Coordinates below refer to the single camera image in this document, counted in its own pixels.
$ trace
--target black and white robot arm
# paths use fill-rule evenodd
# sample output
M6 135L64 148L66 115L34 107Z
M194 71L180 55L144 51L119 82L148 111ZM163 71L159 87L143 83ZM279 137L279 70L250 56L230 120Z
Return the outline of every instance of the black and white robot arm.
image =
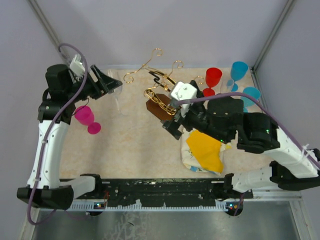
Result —
M45 133L56 114L75 95L83 82L81 76L85 70L80 60L80 56L76 55L70 66L53 65L47 69L45 74L48 89L44 92L42 104L38 108L39 136L34 165L26 187L20 187L17 190L17 197L28 203L35 181L37 181L32 198L33 207L66 210L72 201L79 196L88 194L94 197L95 194L101 192L102 181L98 174L83 174L73 180L60 182L61 154L71 118L76 109L75 103L89 97L97 100L122 86L121 81L103 74L95 65L91 66L90 70L97 81L94 81L91 75L87 74L85 85L80 94L53 124L46 139L40 175L37 177Z
M196 82L178 82L170 92L171 105L177 101L204 97ZM182 125L187 131L197 129L223 143L236 138L237 148L249 153L263 154L274 161L266 167L227 174L224 188L244 193L250 189L278 186L284 190L300 191L320 186L318 167L310 161L320 160L318 149L301 150L267 114L244 113L241 99L231 96L203 102L182 104L174 118L163 124L168 132L179 139Z

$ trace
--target metal frame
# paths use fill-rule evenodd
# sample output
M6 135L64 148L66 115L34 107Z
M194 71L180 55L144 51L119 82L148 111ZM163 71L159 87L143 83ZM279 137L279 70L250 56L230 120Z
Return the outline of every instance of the metal frame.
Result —
M30 7L32 8L35 16L38 18L40 23L42 24L45 32L47 33L50 41L52 44L57 48L58 45L61 43L58 34L55 32L55 30L52 28L51 24L49 23L48 19L46 18L45 14L43 13L42 9L40 8L37 0L27 0ZM287 19L288 15L290 14L291 10L293 9L294 5L296 3L296 0L288 0L287 3L284 6L284 9L282 13L280 14L276 24L274 25L269 37L267 38L267 41L265 42L262 51L260 52L259 56L257 57L257 60L255 61L254 66L250 69L251 76L253 79L253 83L256 88L258 88L261 93L261 85L259 81L259 77L257 75L257 70L261 66L263 60L265 59L269 49L271 48L278 32L281 29L281 26L283 25L284 21ZM261 103L267 108L267 103L264 95L261 94L262 97L260 99ZM301 197L301 194L299 192L290 192L290 191L282 191L282 190L263 190L263 189L257 189L253 190L254 198L253 199L246 199L246 201L289 201L290 206L292 209L292 214L294 217L294 220L296 222L296 227L298 230L298 234L300 235L301 239L305 240L315 240L316 235L311 228L311 221L309 219L308 213L306 211L303 199ZM75 200L72 205L76 204L83 204L83 200ZM35 209L33 211L33 218L37 218L39 213L38 209ZM34 226L31 226L30 224L27 224L27 220L25 220L25 223L23 225L24 228L22 228L22 232L19 239L31 239L32 233L34 230Z

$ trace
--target beige tabletop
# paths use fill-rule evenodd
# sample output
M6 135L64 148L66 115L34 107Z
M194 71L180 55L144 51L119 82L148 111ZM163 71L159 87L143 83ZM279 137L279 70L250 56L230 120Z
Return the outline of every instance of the beige tabletop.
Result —
M169 73L171 69L161 69ZM221 83L230 78L230 68L221 68ZM122 80L132 69L109 69L111 77ZM205 76L206 68L175 69L171 77L175 81L190 82L196 76ZM214 87L216 93L220 84ZM237 82L239 92L253 86L250 73ZM95 121L102 126L96 135L72 119L63 145L60 164L60 178L75 178L80 174L100 174L102 178L214 178L212 173L198 173L187 169L181 160L181 141L176 140L162 128L160 120L146 109L146 88L153 85L153 76L141 70L134 76L134 82L124 83L122 92L90 100L88 106L95 115ZM199 85L203 90L206 85ZM249 112L257 112L252 106ZM271 159L232 149L224 154L223 174L245 172L266 166Z

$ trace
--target gray wall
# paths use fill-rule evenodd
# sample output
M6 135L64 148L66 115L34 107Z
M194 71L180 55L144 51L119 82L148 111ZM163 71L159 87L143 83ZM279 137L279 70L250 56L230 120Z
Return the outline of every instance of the gray wall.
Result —
M319 13L319 0L298 0L258 71L268 108L311 148L320 148ZM320 236L320 187L302 195Z
M38 0L60 38L86 52L89 62L253 65L286 0Z
M1 1L0 22L0 239L15 240L27 209L16 192L35 159L46 69L61 59L27 1Z

